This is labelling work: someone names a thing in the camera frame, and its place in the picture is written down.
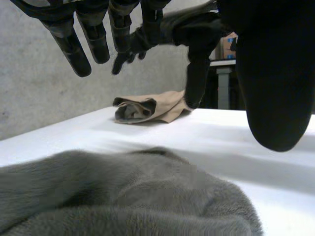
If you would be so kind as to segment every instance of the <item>gray concrete wall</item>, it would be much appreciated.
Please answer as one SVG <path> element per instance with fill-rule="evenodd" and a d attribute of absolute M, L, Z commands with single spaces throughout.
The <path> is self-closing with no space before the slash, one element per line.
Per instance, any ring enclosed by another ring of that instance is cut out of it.
<path fill-rule="evenodd" d="M 173 0 L 166 12 L 202 2 L 206 1 Z M 141 23 L 140 7 L 132 20 L 135 29 Z M 144 61 L 136 60 L 119 76 L 112 76 L 116 52 L 108 15 L 104 25 L 111 60 L 104 65 L 93 61 L 75 22 L 93 70 L 86 78 L 74 74 L 49 31 L 9 0 L 0 1 L 0 22 L 0 140 L 110 106 L 116 96 L 161 93 L 185 86 L 185 47 L 154 48 Z"/>

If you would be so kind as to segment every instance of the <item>tan fabric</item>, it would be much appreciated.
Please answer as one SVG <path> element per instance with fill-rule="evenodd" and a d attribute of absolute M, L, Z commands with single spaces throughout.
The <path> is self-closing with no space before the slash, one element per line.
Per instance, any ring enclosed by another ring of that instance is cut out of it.
<path fill-rule="evenodd" d="M 140 123 L 148 120 L 175 120 L 184 110 L 191 111 L 184 101 L 184 91 L 168 91 L 162 94 L 116 97 L 118 107 L 115 119 L 118 123 Z"/>

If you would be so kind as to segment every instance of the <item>robotic hand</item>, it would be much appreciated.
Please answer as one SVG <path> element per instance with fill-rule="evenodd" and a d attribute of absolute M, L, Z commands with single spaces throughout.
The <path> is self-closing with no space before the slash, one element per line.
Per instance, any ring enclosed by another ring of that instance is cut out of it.
<path fill-rule="evenodd" d="M 159 27 L 158 42 L 154 44 L 145 32 L 145 25 L 139 27 L 131 36 L 131 48 L 128 54 L 118 53 L 114 62 L 113 74 L 118 74 L 125 62 L 133 62 L 135 55 L 143 59 L 146 52 L 157 45 L 185 45 L 189 47 L 187 67 L 187 85 L 185 101 L 196 109 L 203 97 L 210 68 L 210 54 L 221 37 L 231 31 L 221 23 L 215 1 L 166 14 Z"/>
<path fill-rule="evenodd" d="M 127 55 L 130 51 L 129 15 L 140 0 L 11 0 L 11 2 L 28 16 L 42 22 L 74 72 L 80 77 L 85 77 L 90 75 L 91 66 L 74 31 L 73 13 L 77 14 L 95 62 L 103 64 L 109 60 L 103 25 L 106 12 L 109 12 L 115 48 L 118 53 Z M 143 27 L 152 44 L 155 44 L 158 22 L 163 17 L 162 9 L 169 2 L 170 0 L 141 0 Z"/>
<path fill-rule="evenodd" d="M 185 100 L 192 108 L 203 96 L 211 51 L 234 31 L 239 35 L 236 71 L 256 140 L 287 151 L 308 126 L 315 100 L 315 1 L 211 0 L 163 17 L 170 0 L 141 0 L 143 25 L 131 35 L 129 14 L 140 0 L 11 1 L 43 23 L 81 77 L 91 73 L 91 66 L 73 29 L 74 11 L 97 63 L 109 60 L 102 23 L 109 11 L 118 52 L 114 74 L 158 44 L 188 46 Z M 219 14 L 212 12 L 216 2 Z"/>

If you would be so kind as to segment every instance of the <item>white tabletop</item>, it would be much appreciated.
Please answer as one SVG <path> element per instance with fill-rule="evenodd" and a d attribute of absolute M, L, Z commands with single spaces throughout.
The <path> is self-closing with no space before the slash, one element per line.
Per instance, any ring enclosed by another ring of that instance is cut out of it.
<path fill-rule="evenodd" d="M 122 125 L 105 108 L 0 142 L 0 166 L 66 149 L 120 152 L 163 146 L 238 184 L 255 205 L 266 236 L 315 235 L 315 117 L 290 152 L 260 146 L 246 113 L 197 109 L 165 123 Z"/>

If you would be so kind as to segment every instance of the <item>gray fleece blanket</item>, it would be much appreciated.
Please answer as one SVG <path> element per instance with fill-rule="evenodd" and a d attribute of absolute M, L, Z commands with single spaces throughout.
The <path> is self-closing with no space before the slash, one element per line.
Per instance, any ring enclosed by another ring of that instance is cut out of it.
<path fill-rule="evenodd" d="M 259 236 L 236 185 L 163 148 L 0 168 L 1 236 Z"/>

